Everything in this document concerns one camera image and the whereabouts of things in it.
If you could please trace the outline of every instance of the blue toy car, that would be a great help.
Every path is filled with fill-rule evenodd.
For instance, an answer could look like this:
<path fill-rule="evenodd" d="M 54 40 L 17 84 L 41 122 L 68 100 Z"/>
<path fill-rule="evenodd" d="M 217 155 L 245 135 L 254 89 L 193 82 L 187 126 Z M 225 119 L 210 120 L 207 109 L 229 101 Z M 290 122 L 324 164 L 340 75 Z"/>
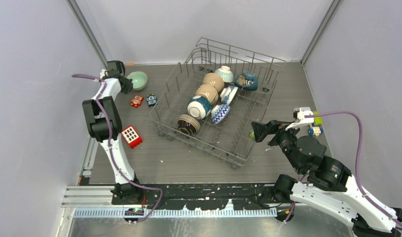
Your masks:
<path fill-rule="evenodd" d="M 157 103 L 157 96 L 155 96 L 154 94 L 147 95 L 146 100 L 147 100 L 147 103 L 148 103 L 149 107 L 155 106 L 156 103 Z"/>

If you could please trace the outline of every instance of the teal bowl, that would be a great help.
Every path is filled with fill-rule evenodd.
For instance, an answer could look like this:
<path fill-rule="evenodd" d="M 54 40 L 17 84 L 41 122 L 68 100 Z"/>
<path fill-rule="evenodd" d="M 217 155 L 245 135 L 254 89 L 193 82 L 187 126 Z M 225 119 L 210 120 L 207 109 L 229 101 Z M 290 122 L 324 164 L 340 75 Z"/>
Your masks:
<path fill-rule="evenodd" d="M 147 85 L 148 77 L 143 72 L 132 72 L 127 76 L 133 80 L 133 90 L 142 90 Z"/>

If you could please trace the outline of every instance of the beige bowl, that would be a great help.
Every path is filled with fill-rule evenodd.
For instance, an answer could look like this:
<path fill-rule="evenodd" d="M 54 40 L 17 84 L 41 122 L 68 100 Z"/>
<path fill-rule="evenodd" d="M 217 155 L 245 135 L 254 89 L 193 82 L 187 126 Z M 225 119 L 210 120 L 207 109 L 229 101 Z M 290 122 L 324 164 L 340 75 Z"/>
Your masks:
<path fill-rule="evenodd" d="M 218 92 L 211 84 L 202 84 L 196 90 L 195 95 L 202 95 L 206 97 L 211 105 L 215 105 L 218 100 Z"/>
<path fill-rule="evenodd" d="M 224 80 L 222 77 L 216 73 L 208 73 L 204 76 L 204 80 L 202 81 L 202 84 L 210 84 L 212 85 L 215 90 L 219 93 L 224 89 Z"/>

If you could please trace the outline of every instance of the red toy car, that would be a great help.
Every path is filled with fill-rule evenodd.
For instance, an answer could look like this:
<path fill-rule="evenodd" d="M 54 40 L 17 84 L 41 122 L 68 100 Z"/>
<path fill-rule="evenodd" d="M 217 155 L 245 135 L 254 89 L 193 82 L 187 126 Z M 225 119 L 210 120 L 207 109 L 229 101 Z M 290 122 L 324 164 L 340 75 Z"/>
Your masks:
<path fill-rule="evenodd" d="M 141 105 L 143 100 L 144 100 L 144 97 L 142 97 L 140 95 L 136 95 L 136 96 L 134 96 L 134 99 L 131 100 L 131 106 L 138 108 Z"/>
<path fill-rule="evenodd" d="M 129 126 L 128 128 L 124 129 L 121 134 L 132 149 L 143 142 L 133 126 Z"/>

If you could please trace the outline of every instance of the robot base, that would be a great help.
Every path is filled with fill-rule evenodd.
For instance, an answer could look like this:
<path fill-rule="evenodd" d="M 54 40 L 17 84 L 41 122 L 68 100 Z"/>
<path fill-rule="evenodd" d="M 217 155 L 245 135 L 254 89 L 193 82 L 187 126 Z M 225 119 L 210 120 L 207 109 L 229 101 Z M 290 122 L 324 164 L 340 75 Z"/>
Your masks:
<path fill-rule="evenodd" d="M 135 175 L 133 182 L 136 184 L 140 184 L 136 175 Z M 128 203 L 132 204 L 132 203 L 137 203 L 137 202 L 141 201 L 141 199 L 143 197 L 143 191 L 140 188 L 137 188 L 136 186 L 131 185 L 130 183 L 115 184 L 114 190 L 111 190 L 111 193 L 113 193 L 112 203 L 115 203 L 119 199 L 120 200 L 126 199 Z"/>

